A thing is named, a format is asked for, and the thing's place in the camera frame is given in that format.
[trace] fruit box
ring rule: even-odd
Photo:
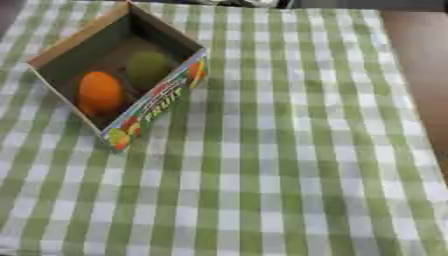
[[[125,63],[139,51],[164,54],[173,63],[172,70],[113,117],[85,115],[76,104],[84,75],[104,71],[123,82]],[[125,150],[148,130],[154,118],[195,88],[208,73],[203,46],[131,2],[118,3],[28,64],[49,90],[67,103],[114,152]]]

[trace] pear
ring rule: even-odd
[[[170,71],[169,60],[154,51],[135,53],[126,64],[126,73],[131,85],[141,93],[151,90]]]

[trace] tablecloth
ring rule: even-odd
[[[448,255],[378,12],[142,3],[210,78],[115,155],[25,64],[112,5],[28,0],[1,41],[1,254]]]

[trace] orange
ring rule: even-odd
[[[118,80],[104,72],[88,73],[79,85],[78,107],[89,117],[113,113],[123,101]]]

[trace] fruit illustration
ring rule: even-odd
[[[131,84],[140,92],[151,90],[170,71],[169,60],[163,54],[152,51],[138,52],[126,64]]]
[[[115,149],[122,150],[129,144],[130,137],[121,129],[112,128],[109,131],[108,141]]]
[[[117,111],[124,102],[124,93],[117,79],[104,72],[90,72],[78,88],[77,105],[87,116],[94,117]]]
[[[196,87],[199,80],[201,80],[206,75],[205,63],[203,59],[196,61],[191,64],[188,68],[188,76],[192,80],[190,84],[190,88],[193,89]]]
[[[128,120],[126,120],[126,122],[121,125],[121,129],[129,136],[140,136],[140,122],[135,116],[131,116]]]

